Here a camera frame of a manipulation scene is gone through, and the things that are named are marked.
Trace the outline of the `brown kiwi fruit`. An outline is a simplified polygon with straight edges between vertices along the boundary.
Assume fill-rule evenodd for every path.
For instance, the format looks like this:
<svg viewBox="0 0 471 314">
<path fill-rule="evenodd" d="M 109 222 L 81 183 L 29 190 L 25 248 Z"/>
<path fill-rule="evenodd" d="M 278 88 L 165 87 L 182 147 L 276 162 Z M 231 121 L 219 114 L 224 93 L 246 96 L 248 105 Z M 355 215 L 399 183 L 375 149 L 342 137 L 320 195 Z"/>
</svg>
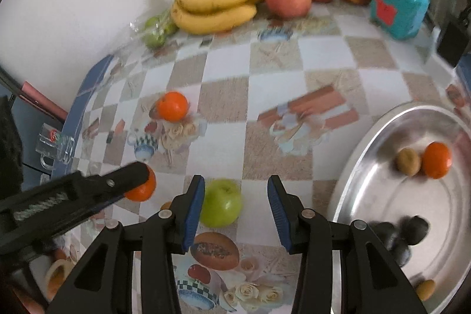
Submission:
<svg viewBox="0 0 471 314">
<path fill-rule="evenodd" d="M 401 149 L 395 157 L 395 165 L 406 176 L 415 176 L 421 170 L 422 159 L 413 148 Z"/>
</svg>

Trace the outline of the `yellow banana bunch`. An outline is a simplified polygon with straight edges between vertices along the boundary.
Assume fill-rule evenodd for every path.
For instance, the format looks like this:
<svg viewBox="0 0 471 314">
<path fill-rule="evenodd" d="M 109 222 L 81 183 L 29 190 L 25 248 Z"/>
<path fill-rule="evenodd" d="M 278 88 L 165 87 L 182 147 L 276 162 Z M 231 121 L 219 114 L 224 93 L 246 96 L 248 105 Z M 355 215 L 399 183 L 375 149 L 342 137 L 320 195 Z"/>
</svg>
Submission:
<svg viewBox="0 0 471 314">
<path fill-rule="evenodd" d="M 174 0 L 170 16 L 192 35 L 225 32 L 251 21 L 263 0 Z"/>
</svg>

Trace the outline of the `patterned tablecloth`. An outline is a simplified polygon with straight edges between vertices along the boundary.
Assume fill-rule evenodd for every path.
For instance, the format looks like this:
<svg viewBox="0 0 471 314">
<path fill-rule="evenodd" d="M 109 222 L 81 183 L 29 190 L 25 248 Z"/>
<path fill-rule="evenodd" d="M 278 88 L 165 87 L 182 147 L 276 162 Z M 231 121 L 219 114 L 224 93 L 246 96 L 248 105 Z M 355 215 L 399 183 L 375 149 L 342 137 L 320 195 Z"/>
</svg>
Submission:
<svg viewBox="0 0 471 314">
<path fill-rule="evenodd" d="M 131 225 L 154 215 L 189 185 L 240 185 L 243 210 L 219 235 L 238 247 L 238 265 L 214 270 L 222 285 L 216 313 L 289 313 L 299 258 L 279 243 L 266 181 L 278 174 L 290 192 L 326 210 L 353 148 L 380 116 L 407 101 L 441 101 L 463 120 L 470 97 L 459 80 L 425 67 L 431 34 L 395 41 L 345 3 L 312 7 L 277 21 L 265 13 L 214 36 L 176 34 L 151 52 L 123 47 L 94 65 L 65 122 L 76 139 L 69 171 L 103 175 L 146 162 L 157 189 L 145 202 L 121 199 L 63 237 L 78 261 L 108 220 Z M 188 113 L 159 117 L 157 100 L 180 92 Z"/>
</svg>

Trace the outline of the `green mango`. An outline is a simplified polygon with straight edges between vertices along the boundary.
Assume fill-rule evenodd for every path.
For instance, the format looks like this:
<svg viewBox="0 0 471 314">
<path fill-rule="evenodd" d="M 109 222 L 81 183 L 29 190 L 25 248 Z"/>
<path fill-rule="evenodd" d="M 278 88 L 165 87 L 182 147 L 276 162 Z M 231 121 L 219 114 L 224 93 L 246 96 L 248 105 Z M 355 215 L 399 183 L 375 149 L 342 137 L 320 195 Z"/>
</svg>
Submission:
<svg viewBox="0 0 471 314">
<path fill-rule="evenodd" d="M 208 228 L 234 223 L 243 208 L 240 185 L 230 179 L 214 179 L 205 187 L 200 222 Z"/>
</svg>

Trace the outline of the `clear glass mug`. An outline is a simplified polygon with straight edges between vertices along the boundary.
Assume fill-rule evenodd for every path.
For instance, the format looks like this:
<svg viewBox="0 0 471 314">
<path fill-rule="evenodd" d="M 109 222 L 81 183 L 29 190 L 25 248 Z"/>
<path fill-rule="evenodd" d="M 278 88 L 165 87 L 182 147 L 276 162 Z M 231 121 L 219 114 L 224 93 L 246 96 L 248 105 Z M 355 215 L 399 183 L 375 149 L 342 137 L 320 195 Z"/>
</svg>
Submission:
<svg viewBox="0 0 471 314">
<path fill-rule="evenodd" d="M 40 154 L 40 163 L 46 170 L 54 170 L 54 165 L 48 164 L 46 159 L 68 164 L 73 158 L 75 139 L 65 135 L 57 128 L 43 124 L 38 135 L 36 151 Z"/>
</svg>

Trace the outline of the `dark plum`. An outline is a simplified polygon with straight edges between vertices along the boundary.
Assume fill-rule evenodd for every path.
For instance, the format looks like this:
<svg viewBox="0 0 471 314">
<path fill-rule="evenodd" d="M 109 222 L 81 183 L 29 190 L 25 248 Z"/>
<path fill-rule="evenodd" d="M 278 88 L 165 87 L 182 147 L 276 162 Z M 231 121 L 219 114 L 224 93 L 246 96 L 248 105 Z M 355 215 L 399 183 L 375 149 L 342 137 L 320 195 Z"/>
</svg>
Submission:
<svg viewBox="0 0 471 314">
<path fill-rule="evenodd" d="M 388 251 L 393 249 L 396 241 L 399 238 L 398 229 L 393 223 L 373 222 L 371 223 L 370 228 Z"/>
<path fill-rule="evenodd" d="M 410 247 L 403 239 L 398 239 L 392 246 L 389 253 L 394 258 L 400 268 L 404 267 L 412 257 Z"/>
<path fill-rule="evenodd" d="M 408 217 L 402 222 L 401 233 L 402 238 L 408 245 L 417 245 L 429 233 L 429 222 L 418 215 Z"/>
</svg>

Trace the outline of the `black power adapter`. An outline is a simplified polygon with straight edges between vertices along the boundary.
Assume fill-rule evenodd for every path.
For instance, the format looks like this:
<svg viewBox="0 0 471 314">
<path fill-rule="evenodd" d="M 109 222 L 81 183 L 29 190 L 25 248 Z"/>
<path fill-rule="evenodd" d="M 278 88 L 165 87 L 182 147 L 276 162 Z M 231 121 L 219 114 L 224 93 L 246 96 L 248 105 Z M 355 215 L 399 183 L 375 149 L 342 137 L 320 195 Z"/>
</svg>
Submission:
<svg viewBox="0 0 471 314">
<path fill-rule="evenodd" d="M 437 41 L 437 54 L 455 68 L 465 54 L 470 36 L 459 20 L 452 18 L 440 32 Z"/>
</svg>

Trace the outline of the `bag of green fruits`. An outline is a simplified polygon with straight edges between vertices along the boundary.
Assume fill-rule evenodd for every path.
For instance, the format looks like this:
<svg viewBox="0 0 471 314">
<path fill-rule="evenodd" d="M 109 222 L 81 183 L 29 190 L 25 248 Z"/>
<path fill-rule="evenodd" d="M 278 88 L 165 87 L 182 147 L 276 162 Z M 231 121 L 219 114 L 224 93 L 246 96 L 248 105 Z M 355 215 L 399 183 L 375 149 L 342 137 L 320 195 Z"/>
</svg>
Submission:
<svg viewBox="0 0 471 314">
<path fill-rule="evenodd" d="M 163 47 L 179 29 L 169 9 L 149 17 L 140 16 L 130 23 L 130 28 L 132 36 L 139 38 L 149 50 Z"/>
</svg>

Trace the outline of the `orange tangerine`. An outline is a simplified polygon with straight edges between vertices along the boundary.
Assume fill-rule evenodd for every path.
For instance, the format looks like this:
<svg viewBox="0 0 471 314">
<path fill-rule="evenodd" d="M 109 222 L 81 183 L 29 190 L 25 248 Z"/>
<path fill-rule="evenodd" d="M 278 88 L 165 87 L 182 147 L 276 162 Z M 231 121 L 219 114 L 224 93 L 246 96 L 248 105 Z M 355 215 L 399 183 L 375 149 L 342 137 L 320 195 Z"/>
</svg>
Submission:
<svg viewBox="0 0 471 314">
<path fill-rule="evenodd" d="M 151 167 L 148 168 L 148 179 L 141 184 L 125 193 L 125 197 L 133 202 L 145 202 L 149 200 L 154 191 L 157 189 L 157 177 Z"/>
<path fill-rule="evenodd" d="M 431 179 L 441 179 L 453 164 L 451 150 L 441 142 L 429 144 L 422 155 L 422 170 Z"/>
<path fill-rule="evenodd" d="M 187 115 L 189 102 L 180 92 L 166 92 L 157 100 L 157 112 L 160 118 L 175 123 Z"/>
</svg>

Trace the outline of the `small brown kiwi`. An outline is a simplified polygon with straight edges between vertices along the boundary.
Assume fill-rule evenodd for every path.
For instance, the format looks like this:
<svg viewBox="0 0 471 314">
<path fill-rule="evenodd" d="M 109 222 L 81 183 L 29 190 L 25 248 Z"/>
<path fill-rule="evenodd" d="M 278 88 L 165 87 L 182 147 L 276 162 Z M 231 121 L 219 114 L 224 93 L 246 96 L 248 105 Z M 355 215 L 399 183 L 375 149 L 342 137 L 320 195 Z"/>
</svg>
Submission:
<svg viewBox="0 0 471 314">
<path fill-rule="evenodd" d="M 434 280 L 423 280 L 420 282 L 417 287 L 415 288 L 415 292 L 418 296 L 418 298 L 422 301 L 425 302 L 428 299 L 431 298 L 431 296 L 434 295 L 436 288 L 436 283 Z"/>
</svg>

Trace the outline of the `teal plastic container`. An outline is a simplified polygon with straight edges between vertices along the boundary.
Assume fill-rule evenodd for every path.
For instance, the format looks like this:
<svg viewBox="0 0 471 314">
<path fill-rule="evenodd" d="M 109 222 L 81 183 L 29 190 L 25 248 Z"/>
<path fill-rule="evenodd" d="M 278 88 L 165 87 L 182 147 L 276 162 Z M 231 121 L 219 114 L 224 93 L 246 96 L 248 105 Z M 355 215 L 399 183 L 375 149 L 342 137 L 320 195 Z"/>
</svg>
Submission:
<svg viewBox="0 0 471 314">
<path fill-rule="evenodd" d="M 415 37 L 425 18 L 429 0 L 372 0 L 370 18 L 396 40 Z"/>
</svg>

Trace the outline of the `steel round tray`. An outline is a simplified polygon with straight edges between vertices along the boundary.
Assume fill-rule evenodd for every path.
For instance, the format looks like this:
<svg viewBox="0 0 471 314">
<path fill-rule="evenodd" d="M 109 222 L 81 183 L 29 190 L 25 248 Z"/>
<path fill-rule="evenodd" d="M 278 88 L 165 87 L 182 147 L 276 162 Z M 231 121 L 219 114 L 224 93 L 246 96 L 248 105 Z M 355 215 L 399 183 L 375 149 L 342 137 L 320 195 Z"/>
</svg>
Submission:
<svg viewBox="0 0 471 314">
<path fill-rule="evenodd" d="M 450 171 L 441 179 L 423 174 L 407 177 L 394 158 L 404 147 L 423 153 L 440 142 L 452 153 Z M 470 129 L 448 108 L 410 102 L 383 115 L 361 138 L 334 188 L 328 220 L 402 224 L 420 216 L 429 233 L 412 246 L 404 274 L 416 285 L 433 280 L 434 294 L 425 301 L 428 313 L 446 313 L 466 291 L 470 272 Z"/>
</svg>

